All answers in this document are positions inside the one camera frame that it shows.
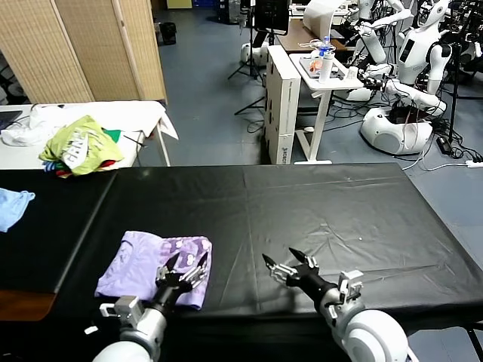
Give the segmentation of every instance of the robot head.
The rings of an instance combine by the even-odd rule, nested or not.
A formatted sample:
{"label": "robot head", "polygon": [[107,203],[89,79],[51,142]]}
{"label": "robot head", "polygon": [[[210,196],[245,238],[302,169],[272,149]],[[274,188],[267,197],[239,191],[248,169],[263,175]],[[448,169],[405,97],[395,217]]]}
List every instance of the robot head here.
{"label": "robot head", "polygon": [[450,0],[426,0],[419,9],[417,25],[426,28],[439,23],[445,17]]}

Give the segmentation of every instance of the green cloth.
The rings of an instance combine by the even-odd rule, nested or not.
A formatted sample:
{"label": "green cloth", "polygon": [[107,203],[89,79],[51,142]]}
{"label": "green cloth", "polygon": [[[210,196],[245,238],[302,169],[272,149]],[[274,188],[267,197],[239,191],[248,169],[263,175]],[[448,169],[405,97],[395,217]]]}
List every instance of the green cloth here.
{"label": "green cloth", "polygon": [[62,161],[73,175],[91,173],[106,160],[123,159],[119,147],[89,115],[59,129],[39,157],[44,161]]}
{"label": "green cloth", "polygon": [[119,141],[119,137],[121,137],[121,130],[105,130],[103,128],[103,132],[111,137],[116,143]]}

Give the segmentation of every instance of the white cloth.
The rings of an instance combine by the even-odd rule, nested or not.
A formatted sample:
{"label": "white cloth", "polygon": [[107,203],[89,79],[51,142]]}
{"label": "white cloth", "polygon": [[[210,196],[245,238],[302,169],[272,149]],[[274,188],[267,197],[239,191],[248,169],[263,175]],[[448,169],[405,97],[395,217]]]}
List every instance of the white cloth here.
{"label": "white cloth", "polygon": [[80,103],[78,106],[65,108],[69,118],[79,119],[89,115],[102,128],[107,130],[142,131],[147,137],[162,119],[162,131],[175,139],[178,135],[166,115],[166,109],[155,101],[115,101]]}
{"label": "white cloth", "polygon": [[12,124],[2,130],[0,137],[4,144],[16,147],[45,145],[55,133],[67,123],[63,110],[57,106],[35,107],[28,121]]}
{"label": "white cloth", "polygon": [[178,140],[177,132],[160,103],[136,100],[79,103],[63,109],[58,106],[36,106],[28,122],[10,126],[2,131],[0,137],[9,146],[44,145],[61,127],[85,115],[91,116],[107,130],[142,131],[145,137],[161,119],[161,131]]}

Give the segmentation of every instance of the water bottle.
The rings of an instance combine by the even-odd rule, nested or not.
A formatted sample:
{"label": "water bottle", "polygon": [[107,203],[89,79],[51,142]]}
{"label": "water bottle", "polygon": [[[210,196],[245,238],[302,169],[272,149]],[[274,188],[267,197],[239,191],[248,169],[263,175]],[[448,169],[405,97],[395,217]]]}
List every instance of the water bottle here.
{"label": "water bottle", "polygon": [[334,58],[335,54],[333,50],[329,49],[325,52],[324,57],[322,58],[320,73],[318,74],[319,83],[325,83],[328,79],[330,79]]}
{"label": "water bottle", "polygon": [[320,52],[318,55],[322,58],[326,52],[328,52],[332,48],[331,44],[331,37],[325,36],[324,40],[322,41],[322,46],[320,47]]}

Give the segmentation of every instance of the black tablecloth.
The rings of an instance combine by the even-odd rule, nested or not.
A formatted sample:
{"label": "black tablecloth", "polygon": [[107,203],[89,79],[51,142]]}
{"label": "black tablecloth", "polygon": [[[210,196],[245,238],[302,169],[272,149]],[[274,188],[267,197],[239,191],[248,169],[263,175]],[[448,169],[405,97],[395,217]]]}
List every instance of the black tablecloth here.
{"label": "black tablecloth", "polygon": [[0,290],[56,293],[114,176],[0,170],[1,188],[35,193],[22,219],[0,232]]}
{"label": "black tablecloth", "polygon": [[288,247],[315,256],[329,281],[341,270],[364,272],[367,307],[403,325],[483,319],[483,271],[397,164],[120,170],[60,289],[55,315],[81,317],[96,308],[97,279],[126,230],[204,235],[213,243],[205,305],[183,314],[177,327],[185,334],[201,326],[207,335],[213,323],[233,318],[240,322],[234,333],[246,328],[252,335],[244,321],[265,320],[275,326],[266,332],[271,336],[280,322],[320,325],[312,301],[274,282],[263,263],[266,253],[294,264]]}

